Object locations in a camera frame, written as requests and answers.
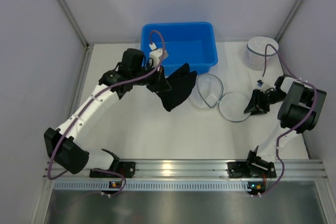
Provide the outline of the black garment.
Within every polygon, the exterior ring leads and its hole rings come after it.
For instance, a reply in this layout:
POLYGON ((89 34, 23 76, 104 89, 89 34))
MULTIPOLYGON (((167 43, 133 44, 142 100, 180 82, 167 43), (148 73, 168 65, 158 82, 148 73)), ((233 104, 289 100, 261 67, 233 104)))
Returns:
POLYGON ((171 112, 191 95, 195 87, 197 71, 191 71, 188 63, 166 78, 170 90, 157 93, 166 111, 171 112))

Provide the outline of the white mesh laundry bag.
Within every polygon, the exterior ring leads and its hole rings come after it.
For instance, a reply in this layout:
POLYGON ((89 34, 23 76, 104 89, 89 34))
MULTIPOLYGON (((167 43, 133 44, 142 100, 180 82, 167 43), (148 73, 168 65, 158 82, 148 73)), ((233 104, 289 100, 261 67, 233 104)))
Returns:
POLYGON ((243 122, 251 115, 244 110, 249 98, 239 92, 225 92, 224 84, 214 74, 197 76, 189 100, 198 109, 217 109, 221 116, 231 122, 243 122))
POLYGON ((255 70, 263 70, 265 57, 269 59, 276 54, 273 47, 267 47, 267 51, 265 51, 268 44, 275 47, 276 50, 279 49, 278 43, 274 39, 266 36, 256 36, 247 42, 247 52, 245 55, 245 63, 247 66, 255 70))

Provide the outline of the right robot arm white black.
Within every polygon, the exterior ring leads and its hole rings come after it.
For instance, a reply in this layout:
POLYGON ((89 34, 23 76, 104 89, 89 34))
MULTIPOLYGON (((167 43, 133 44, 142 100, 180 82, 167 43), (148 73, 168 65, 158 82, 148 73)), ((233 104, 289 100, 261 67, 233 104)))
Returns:
POLYGON ((257 89, 245 103, 243 115, 264 115, 273 104, 280 103, 278 126, 262 144, 249 151, 245 161, 228 164, 230 178, 275 178, 275 160, 281 149, 296 135, 311 131, 320 117, 326 92, 288 75, 277 78, 273 87, 265 89, 259 80, 257 89))

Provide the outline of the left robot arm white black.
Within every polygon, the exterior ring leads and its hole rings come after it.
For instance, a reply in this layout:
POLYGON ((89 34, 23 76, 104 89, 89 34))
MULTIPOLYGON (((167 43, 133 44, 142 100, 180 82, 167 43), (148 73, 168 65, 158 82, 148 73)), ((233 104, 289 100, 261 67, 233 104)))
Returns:
POLYGON ((88 132, 133 86, 146 86, 152 92, 170 91, 164 76, 163 60, 168 57, 165 48, 152 48, 145 60, 144 52, 129 48, 112 70, 105 72, 89 98, 56 129, 44 133, 50 163, 56 162, 66 172, 77 174, 85 168, 109 170, 116 167, 118 157, 107 150, 84 149, 88 132))

